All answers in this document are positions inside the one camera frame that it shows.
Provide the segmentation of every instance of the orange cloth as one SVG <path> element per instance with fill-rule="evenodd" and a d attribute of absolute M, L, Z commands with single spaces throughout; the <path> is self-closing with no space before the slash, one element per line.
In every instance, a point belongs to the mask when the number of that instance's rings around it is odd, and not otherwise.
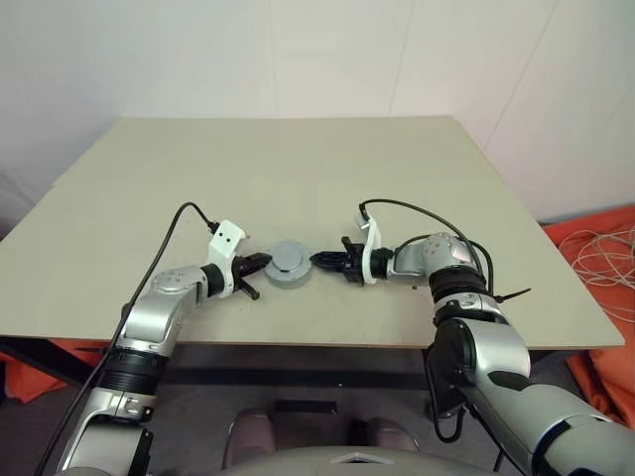
<path fill-rule="evenodd" d="M 559 246 L 576 231 L 591 230 L 597 233 L 615 233 L 628 231 L 634 225 L 635 206 L 624 206 L 546 226 L 545 231 L 552 241 Z M 562 250 L 567 261 L 572 263 L 582 246 L 592 238 L 591 234 L 580 233 L 567 240 Z M 618 250 L 613 246 L 622 246 L 622 249 Z M 626 245 L 607 244 L 605 248 L 607 251 L 630 253 Z M 606 260 L 602 256 L 587 258 L 584 261 L 591 269 L 595 269 L 595 265 L 599 269 L 606 268 Z M 635 291 L 624 286 L 586 285 L 586 287 L 599 303 L 628 308 L 635 306 Z M 571 357 L 568 364 L 586 399 L 594 407 L 615 421 L 635 428 L 635 324 L 619 320 L 611 315 L 608 317 L 621 332 L 626 342 L 625 345 L 612 349 L 594 349 L 582 352 Z"/>
<path fill-rule="evenodd" d="M 100 357 L 99 354 L 75 349 L 99 349 L 106 345 L 104 342 L 91 340 L 55 339 L 52 342 L 90 365 L 97 364 Z M 7 361 L 5 385 L 9 396 L 19 399 L 23 404 L 27 404 L 41 394 L 60 389 L 66 385 L 55 377 L 34 369 L 8 355 L 0 353 L 0 360 Z"/>

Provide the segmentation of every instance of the table top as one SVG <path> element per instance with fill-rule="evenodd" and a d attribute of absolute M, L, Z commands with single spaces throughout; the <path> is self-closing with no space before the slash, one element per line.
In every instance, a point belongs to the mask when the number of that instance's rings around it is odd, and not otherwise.
<path fill-rule="evenodd" d="M 622 337 L 530 213 L 451 118 L 135 119 L 117 122 L 0 244 L 0 333 L 108 339 L 179 205 L 198 203 L 250 239 L 242 254 L 283 239 L 341 249 L 359 201 L 428 208 L 487 247 L 495 291 L 531 287 L 502 304 L 528 347 L 614 346 Z M 387 204 L 369 205 L 382 244 L 444 230 Z M 203 264 L 209 235 L 182 218 L 158 271 Z M 363 288 L 313 269 L 281 290 L 204 303 L 183 341 L 426 347 L 435 335 L 428 289 Z"/>

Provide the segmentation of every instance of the black cable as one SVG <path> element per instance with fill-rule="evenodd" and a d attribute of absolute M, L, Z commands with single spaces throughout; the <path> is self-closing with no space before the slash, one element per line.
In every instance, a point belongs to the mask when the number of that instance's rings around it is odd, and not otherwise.
<path fill-rule="evenodd" d="M 435 427 L 435 433 L 437 434 L 437 438 L 443 443 L 454 443 L 457 441 L 462 432 L 463 432 L 463 417 L 465 417 L 465 408 L 461 407 L 458 409 L 458 414 L 456 414 L 456 427 L 454 428 L 454 432 L 450 436 L 445 436 L 441 432 L 441 427 L 439 426 L 439 410 L 437 407 L 437 396 L 435 394 L 435 385 L 432 370 L 430 368 L 430 359 L 428 355 L 425 357 L 425 366 L 426 366 L 426 380 L 428 381 L 428 388 L 430 389 L 430 401 L 433 406 L 432 417 L 433 417 L 433 425 Z"/>
<path fill-rule="evenodd" d="M 504 458 L 505 458 L 505 453 L 503 452 L 502 449 L 499 449 L 498 456 L 496 456 L 496 461 L 494 462 L 494 469 L 492 469 L 492 471 L 494 471 L 495 473 L 500 471 L 500 465 L 503 464 Z"/>
<path fill-rule="evenodd" d="M 62 435 L 64 428 L 68 424 L 70 417 L 72 417 L 72 414 L 77 408 L 77 405 L 79 405 L 79 402 L 81 401 L 82 397 L 84 396 L 88 388 L 92 385 L 95 376 L 99 373 L 103 365 L 106 363 L 106 360 L 111 354 L 117 342 L 117 339 L 119 338 L 119 334 L 123 330 L 124 325 L 126 325 L 126 321 L 128 320 L 128 316 L 130 315 L 130 311 L 132 310 L 133 305 L 137 301 L 137 298 L 141 294 L 141 291 L 146 286 L 146 283 L 150 279 L 150 276 L 154 273 L 155 268 L 159 264 L 159 260 L 161 260 L 161 257 L 166 251 L 166 248 L 168 247 L 168 243 L 170 242 L 170 239 L 172 238 L 172 234 L 174 233 L 175 228 L 177 227 L 177 223 L 179 222 L 179 218 L 181 217 L 184 210 L 188 208 L 189 206 L 191 206 L 194 210 L 196 210 L 198 215 L 200 215 L 200 218 L 202 218 L 202 220 L 205 222 L 205 225 L 207 225 L 207 227 L 212 233 L 218 228 L 218 223 L 214 221 L 209 221 L 207 217 L 205 216 L 205 214 L 202 212 L 202 210 L 195 203 L 191 201 L 187 201 L 186 203 L 184 203 L 183 205 L 179 207 L 179 209 L 175 213 L 174 218 L 172 219 L 172 222 L 170 223 L 168 232 L 166 233 L 166 236 L 164 237 L 163 242 L 161 243 L 161 246 L 159 247 L 159 250 L 157 251 L 157 254 L 155 255 L 154 260 L 152 260 L 152 263 L 146 270 L 146 273 L 144 274 L 143 278 L 139 282 L 139 286 L 137 286 L 137 289 L 135 290 L 133 295 L 130 297 L 130 300 L 128 301 L 127 304 L 125 304 L 121 312 L 121 318 L 119 319 L 117 328 L 115 329 L 115 332 L 112 335 L 112 339 L 110 339 L 110 343 L 106 347 L 101 357 L 101 360 L 94 367 L 94 369 L 92 369 L 92 372 L 90 372 L 90 375 L 88 376 L 86 381 L 83 383 L 83 385 L 79 389 L 79 392 L 77 392 L 74 399 L 72 400 L 72 402 L 70 403 L 66 411 L 64 412 L 62 419 L 58 423 L 58 426 L 56 426 L 56 429 L 53 432 L 53 436 L 51 436 L 51 439 L 49 440 L 49 443 L 47 444 L 47 447 L 44 450 L 44 453 L 42 454 L 40 461 L 38 462 L 38 466 L 36 467 L 36 471 L 35 471 L 35 476 L 42 476 L 44 474 L 44 470 L 46 469 L 47 463 L 49 462 L 49 459 L 51 458 L 51 454 L 53 453 L 54 448 L 56 447 L 56 445 L 58 444 L 58 441 L 60 440 L 60 436 Z"/>
<path fill-rule="evenodd" d="M 395 254 L 393 255 L 394 259 L 397 260 L 397 256 L 399 255 L 399 253 L 411 243 L 419 240 L 425 240 L 428 237 L 430 237 L 430 235 L 418 235 L 404 241 L 401 245 L 395 248 Z M 492 296 L 494 296 L 494 264 L 492 262 L 492 257 L 489 255 L 489 252 L 483 245 L 476 243 L 475 241 L 468 241 L 474 248 L 478 249 L 485 258 L 485 263 L 487 264 L 487 290 Z"/>
<path fill-rule="evenodd" d="M 366 220 L 368 219 L 368 212 L 366 211 L 366 205 L 369 203 L 391 203 L 393 205 L 404 206 L 406 208 L 410 208 L 411 210 L 415 210 L 420 213 L 423 213 L 424 215 L 428 215 L 434 220 L 438 221 L 439 223 L 442 223 L 447 228 L 452 230 L 461 240 L 465 242 L 465 245 L 467 246 L 467 249 L 469 250 L 469 254 L 474 259 L 474 263 L 476 264 L 476 269 L 480 273 L 483 272 L 483 269 L 480 266 L 480 260 L 478 259 L 478 255 L 476 254 L 476 251 L 474 251 L 474 247 L 471 245 L 467 237 L 458 228 L 456 228 L 449 221 L 447 221 L 445 218 L 429 210 L 426 210 L 422 208 L 421 206 L 413 205 L 412 203 L 408 203 L 406 201 L 393 200 L 392 198 L 371 198 L 370 200 L 364 200 L 361 203 L 359 203 L 359 212 L 361 213 L 361 216 L 363 216 L 364 219 Z"/>

